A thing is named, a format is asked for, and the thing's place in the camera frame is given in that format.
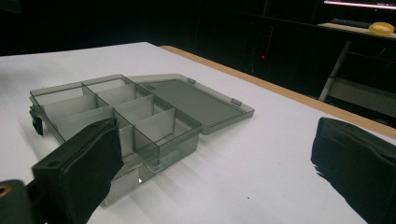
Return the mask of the white desk with metal leg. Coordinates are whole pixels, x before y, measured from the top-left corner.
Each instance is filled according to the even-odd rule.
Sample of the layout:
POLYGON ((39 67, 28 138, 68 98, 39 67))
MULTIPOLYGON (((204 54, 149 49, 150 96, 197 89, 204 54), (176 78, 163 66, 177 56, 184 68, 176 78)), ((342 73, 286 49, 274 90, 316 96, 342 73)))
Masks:
MULTIPOLYGON (((330 22, 320 23, 320 27, 326 27, 331 31, 341 31, 349 35, 370 36, 380 40, 396 41, 396 34, 389 31, 388 35, 372 33, 369 29, 363 29, 353 26, 334 24, 330 22)), ((327 81, 321 91, 319 100, 324 102, 328 97, 333 97, 353 105, 358 105, 375 112, 396 118, 396 93, 382 91, 374 87, 365 86, 338 76, 341 65, 347 56, 351 41, 348 40, 330 73, 327 81)))

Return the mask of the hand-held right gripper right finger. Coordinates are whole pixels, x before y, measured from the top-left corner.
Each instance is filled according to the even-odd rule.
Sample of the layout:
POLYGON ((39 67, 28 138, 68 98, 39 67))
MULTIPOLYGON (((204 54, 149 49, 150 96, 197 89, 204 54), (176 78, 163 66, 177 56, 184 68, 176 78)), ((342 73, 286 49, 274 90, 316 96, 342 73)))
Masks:
POLYGON ((311 162, 368 224, 396 224, 396 146, 352 124, 321 118, 311 162))

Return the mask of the black keyboard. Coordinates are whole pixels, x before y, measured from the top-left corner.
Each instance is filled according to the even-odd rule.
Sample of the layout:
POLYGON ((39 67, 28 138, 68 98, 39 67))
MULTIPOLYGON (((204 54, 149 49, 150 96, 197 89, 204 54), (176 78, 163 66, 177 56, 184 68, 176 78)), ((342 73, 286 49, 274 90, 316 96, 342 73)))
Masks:
POLYGON ((362 28, 362 29, 368 29, 371 25, 370 22, 351 21, 351 20, 344 20, 344 19, 333 19, 330 21, 330 23, 351 26, 351 27, 356 27, 356 28, 362 28))

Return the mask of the clear grey plastic organizer box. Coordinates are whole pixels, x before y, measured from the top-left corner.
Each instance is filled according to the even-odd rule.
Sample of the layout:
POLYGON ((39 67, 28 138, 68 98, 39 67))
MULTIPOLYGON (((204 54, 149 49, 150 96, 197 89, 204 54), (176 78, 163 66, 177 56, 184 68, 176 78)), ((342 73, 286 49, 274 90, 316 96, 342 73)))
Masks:
POLYGON ((101 119, 118 120, 123 167, 104 206, 194 152, 209 135, 253 116, 252 107, 179 74, 113 75, 32 91, 31 116, 64 143, 101 119))

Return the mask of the yellow round dish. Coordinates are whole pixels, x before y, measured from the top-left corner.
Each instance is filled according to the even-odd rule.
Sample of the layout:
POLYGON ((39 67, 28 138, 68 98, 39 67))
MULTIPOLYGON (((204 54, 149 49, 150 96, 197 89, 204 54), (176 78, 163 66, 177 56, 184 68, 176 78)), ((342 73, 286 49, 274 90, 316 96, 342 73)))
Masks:
POLYGON ((386 22, 374 22, 369 26, 369 31, 374 35, 390 36, 394 32, 394 26, 386 22))

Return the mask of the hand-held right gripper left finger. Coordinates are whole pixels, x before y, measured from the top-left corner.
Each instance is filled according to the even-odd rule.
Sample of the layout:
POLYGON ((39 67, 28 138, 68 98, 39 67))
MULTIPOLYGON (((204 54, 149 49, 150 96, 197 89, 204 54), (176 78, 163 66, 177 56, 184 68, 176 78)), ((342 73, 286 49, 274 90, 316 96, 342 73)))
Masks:
POLYGON ((122 167, 118 121, 88 125, 32 167, 38 224, 86 224, 122 167))

